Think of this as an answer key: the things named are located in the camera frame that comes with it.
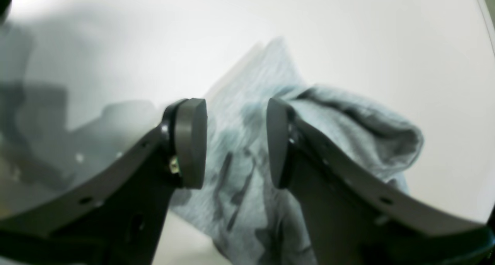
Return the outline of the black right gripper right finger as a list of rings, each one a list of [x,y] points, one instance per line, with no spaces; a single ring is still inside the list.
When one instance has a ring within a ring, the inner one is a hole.
[[[494,231],[377,179],[281,99],[269,99],[271,179],[299,202],[320,265],[493,265]]]

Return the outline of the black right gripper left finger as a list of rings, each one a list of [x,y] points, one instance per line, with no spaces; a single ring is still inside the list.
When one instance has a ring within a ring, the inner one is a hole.
[[[1,257],[27,265],[150,265],[176,189],[201,189],[207,103],[181,99],[104,172],[1,220]]]

